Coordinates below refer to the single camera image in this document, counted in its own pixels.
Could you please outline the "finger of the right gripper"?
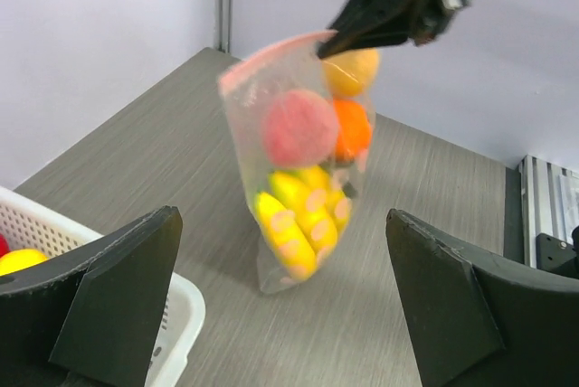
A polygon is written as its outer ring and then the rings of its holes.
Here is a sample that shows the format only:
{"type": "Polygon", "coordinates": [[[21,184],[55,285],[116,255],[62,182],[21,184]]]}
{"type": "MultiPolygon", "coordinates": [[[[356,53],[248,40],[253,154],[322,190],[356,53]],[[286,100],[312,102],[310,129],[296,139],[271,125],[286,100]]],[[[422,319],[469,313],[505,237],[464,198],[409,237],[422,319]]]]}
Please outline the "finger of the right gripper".
{"type": "Polygon", "coordinates": [[[374,31],[372,33],[346,33],[332,30],[330,36],[316,47],[315,54],[320,60],[344,52],[398,46],[406,43],[412,35],[406,30],[374,31]]]}
{"type": "Polygon", "coordinates": [[[407,0],[348,0],[331,30],[346,33],[406,30],[404,8],[407,0]]]}

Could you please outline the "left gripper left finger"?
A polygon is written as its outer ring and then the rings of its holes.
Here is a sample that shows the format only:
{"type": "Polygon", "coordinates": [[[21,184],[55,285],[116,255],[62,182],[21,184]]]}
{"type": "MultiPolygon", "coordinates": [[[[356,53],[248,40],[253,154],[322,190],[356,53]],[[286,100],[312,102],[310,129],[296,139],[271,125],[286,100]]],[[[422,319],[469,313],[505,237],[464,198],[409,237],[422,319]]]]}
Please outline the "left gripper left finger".
{"type": "Polygon", "coordinates": [[[183,222],[164,206],[1,278],[1,384],[142,386],[183,222]]]}

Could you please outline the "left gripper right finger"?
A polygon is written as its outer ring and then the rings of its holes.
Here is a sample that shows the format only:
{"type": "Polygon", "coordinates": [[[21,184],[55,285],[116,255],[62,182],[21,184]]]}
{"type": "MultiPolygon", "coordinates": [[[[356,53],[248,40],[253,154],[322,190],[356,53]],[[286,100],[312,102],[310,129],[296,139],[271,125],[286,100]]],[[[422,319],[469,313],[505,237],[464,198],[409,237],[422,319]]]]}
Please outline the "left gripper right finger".
{"type": "Polygon", "coordinates": [[[392,209],[385,235],[422,385],[578,384],[578,280],[392,209]]]}

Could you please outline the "small yellow pepper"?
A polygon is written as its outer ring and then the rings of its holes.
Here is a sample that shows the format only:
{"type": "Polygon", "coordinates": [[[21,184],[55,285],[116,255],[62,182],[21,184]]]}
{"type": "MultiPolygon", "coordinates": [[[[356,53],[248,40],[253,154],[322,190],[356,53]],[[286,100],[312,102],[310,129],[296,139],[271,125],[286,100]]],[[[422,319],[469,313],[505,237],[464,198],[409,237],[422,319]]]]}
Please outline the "small yellow pepper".
{"type": "Polygon", "coordinates": [[[342,52],[323,60],[329,90],[338,98],[365,93],[375,80],[380,61],[376,48],[342,52]]]}

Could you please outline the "orange fruit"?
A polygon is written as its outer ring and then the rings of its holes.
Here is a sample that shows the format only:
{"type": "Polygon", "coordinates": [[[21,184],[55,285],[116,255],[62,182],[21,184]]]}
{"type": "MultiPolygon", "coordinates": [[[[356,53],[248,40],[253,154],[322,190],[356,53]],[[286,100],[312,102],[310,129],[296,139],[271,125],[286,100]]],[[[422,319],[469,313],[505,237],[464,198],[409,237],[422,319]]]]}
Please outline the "orange fruit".
{"type": "Polygon", "coordinates": [[[370,146],[372,126],[358,102],[335,99],[333,105],[339,122],[335,157],[337,161],[350,162],[370,146]]]}

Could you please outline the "clear pink zip top bag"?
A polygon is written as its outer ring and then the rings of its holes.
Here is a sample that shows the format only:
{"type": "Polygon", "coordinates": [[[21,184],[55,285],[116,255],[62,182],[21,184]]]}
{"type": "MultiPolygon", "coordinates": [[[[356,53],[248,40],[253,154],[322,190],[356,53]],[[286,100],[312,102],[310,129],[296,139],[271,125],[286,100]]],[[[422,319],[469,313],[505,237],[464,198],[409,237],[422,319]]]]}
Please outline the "clear pink zip top bag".
{"type": "Polygon", "coordinates": [[[331,32],[305,33],[235,63],[218,80],[248,208],[260,227],[263,293],[310,279],[360,202],[375,130],[377,49],[321,59],[331,32]]]}

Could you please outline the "pink peach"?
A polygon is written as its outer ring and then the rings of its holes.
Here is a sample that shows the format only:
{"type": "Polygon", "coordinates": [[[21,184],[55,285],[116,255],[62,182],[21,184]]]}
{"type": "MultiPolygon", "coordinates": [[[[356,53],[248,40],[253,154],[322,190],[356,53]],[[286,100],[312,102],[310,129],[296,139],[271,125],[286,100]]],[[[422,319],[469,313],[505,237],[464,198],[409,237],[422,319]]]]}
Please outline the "pink peach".
{"type": "Polygon", "coordinates": [[[337,134],[336,111],[327,99],[311,90],[280,94],[261,123],[265,154],[278,167],[320,163],[333,152],[337,134]]]}

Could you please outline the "yellow banana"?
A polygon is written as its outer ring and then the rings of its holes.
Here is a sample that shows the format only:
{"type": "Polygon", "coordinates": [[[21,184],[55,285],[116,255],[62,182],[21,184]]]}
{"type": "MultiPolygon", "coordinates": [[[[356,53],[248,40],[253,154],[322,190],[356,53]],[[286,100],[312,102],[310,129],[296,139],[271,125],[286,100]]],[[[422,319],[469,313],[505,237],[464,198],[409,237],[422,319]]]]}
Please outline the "yellow banana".
{"type": "Polygon", "coordinates": [[[319,165],[267,176],[252,208],[265,242],[280,263],[280,282],[309,279],[334,251],[350,222],[353,202],[333,175],[319,165]]]}

